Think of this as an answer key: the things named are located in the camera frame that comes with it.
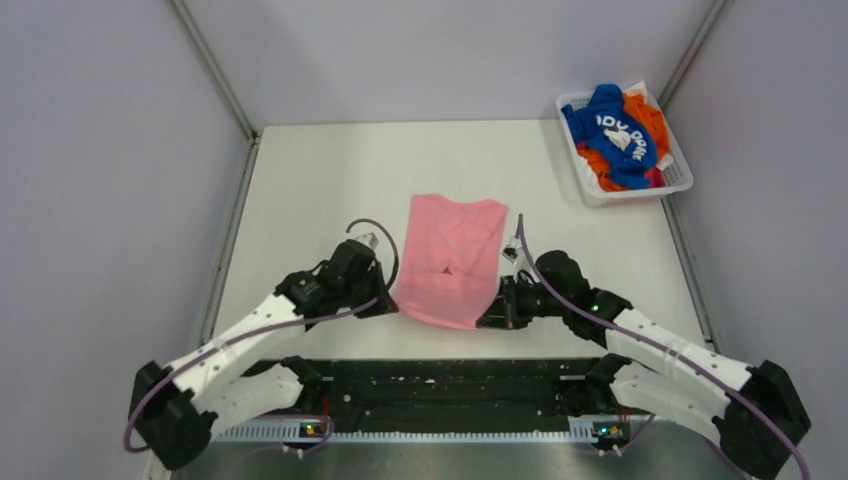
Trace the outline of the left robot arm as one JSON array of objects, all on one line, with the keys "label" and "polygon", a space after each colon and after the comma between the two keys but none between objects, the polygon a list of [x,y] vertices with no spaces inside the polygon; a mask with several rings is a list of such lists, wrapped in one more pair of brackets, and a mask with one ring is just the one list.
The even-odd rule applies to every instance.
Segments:
[{"label": "left robot arm", "polygon": [[350,236],[329,259],[292,272],[235,325],[164,366],[135,374],[124,448],[150,452],[168,471],[194,460],[226,430],[273,410],[308,413],[319,404],[319,375],[299,356],[247,372],[281,343],[348,316],[395,313],[395,280],[377,258],[373,233]]}]

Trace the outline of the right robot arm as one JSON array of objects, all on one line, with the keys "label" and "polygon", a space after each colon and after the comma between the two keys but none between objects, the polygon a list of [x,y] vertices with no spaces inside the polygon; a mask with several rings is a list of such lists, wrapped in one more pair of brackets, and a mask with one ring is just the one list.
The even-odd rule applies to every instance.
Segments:
[{"label": "right robot arm", "polygon": [[658,415],[693,431],[755,479],[775,479],[794,458],[811,420],[788,372],[751,365],[675,334],[633,304],[590,285],[561,250],[530,259],[518,238],[502,251],[515,267],[479,318],[480,328],[517,330],[558,317],[605,350],[579,397],[600,412]]}]

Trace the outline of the pink t-shirt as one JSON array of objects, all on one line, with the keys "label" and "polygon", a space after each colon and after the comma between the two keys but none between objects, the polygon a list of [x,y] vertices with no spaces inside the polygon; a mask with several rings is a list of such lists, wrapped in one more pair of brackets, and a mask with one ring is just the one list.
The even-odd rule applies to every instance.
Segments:
[{"label": "pink t-shirt", "polygon": [[393,292],[400,314],[440,328],[474,330],[498,290],[508,211],[491,199],[413,196]]}]

